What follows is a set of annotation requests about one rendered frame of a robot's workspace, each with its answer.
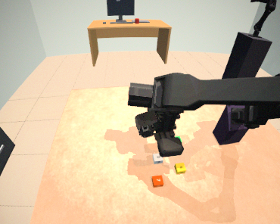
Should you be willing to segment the orange block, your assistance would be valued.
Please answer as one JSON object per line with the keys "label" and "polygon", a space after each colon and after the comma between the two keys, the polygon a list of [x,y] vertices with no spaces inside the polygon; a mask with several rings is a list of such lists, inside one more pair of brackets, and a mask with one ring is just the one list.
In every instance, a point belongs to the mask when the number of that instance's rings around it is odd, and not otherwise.
{"label": "orange block", "polygon": [[151,179],[154,188],[163,187],[162,176],[152,176]]}

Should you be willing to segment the yellow block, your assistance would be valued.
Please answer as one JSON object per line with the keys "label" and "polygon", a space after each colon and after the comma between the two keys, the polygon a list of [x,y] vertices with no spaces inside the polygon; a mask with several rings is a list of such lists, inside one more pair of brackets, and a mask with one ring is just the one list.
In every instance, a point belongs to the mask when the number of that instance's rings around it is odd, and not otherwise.
{"label": "yellow block", "polygon": [[184,163],[176,163],[175,164],[176,174],[185,173],[185,164]]}

